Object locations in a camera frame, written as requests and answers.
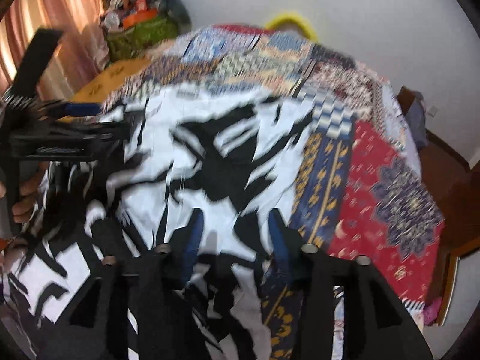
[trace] blue patterned fabric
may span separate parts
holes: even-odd
[[[316,121],[316,130],[325,131],[329,138],[350,138],[353,111],[332,92],[303,85],[296,97],[299,100],[315,101],[313,120]]]
[[[212,96],[220,96],[224,93],[229,92],[244,92],[250,91],[253,88],[258,86],[255,82],[245,82],[240,81],[236,83],[226,83],[226,82],[219,82],[219,83],[208,83],[206,85],[206,89],[211,93]]]
[[[275,32],[270,36],[267,47],[275,47],[280,51],[300,51],[308,43],[305,38],[289,32]]]
[[[233,51],[250,50],[259,35],[224,31],[207,27],[195,36],[183,55],[182,62],[210,61]]]
[[[353,129],[344,138],[336,139],[328,137],[327,130],[318,126],[305,145],[289,224],[299,230],[305,242],[324,250],[328,250],[340,216],[353,144]],[[278,268],[281,267],[272,268],[262,285],[262,318],[272,334],[271,358],[288,359],[296,340],[303,293],[290,290]],[[338,302],[341,291],[337,289]]]

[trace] green bag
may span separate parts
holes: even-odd
[[[112,62],[135,58],[164,39],[174,39],[179,35],[178,25],[169,17],[158,16],[143,21],[120,33],[106,36]]]

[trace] orange curtain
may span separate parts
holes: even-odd
[[[0,22],[0,92],[11,84],[37,28],[52,27],[65,34],[38,92],[44,99],[71,98],[108,61],[98,25],[102,11],[102,0],[15,0]]]

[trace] black and white patterned fabric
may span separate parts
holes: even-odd
[[[111,155],[72,169],[70,192],[55,212],[47,204],[32,225],[36,236],[26,236],[28,249],[3,272],[5,299],[33,353],[48,346],[66,315],[81,319],[82,297],[102,258],[128,261],[174,245],[189,228],[177,297],[193,307],[210,358],[269,359],[259,294],[273,252],[269,216],[278,209],[290,220],[315,123],[314,99],[269,93],[257,87],[212,96],[183,84],[129,99],[104,116],[137,121],[126,161]],[[129,290],[122,330],[130,360],[139,353],[137,292]]]

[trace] yellow ring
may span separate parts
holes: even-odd
[[[285,12],[273,18],[265,25],[267,30],[275,31],[283,24],[293,23],[302,31],[305,38],[312,42],[318,42],[317,34],[310,22],[295,12]]]

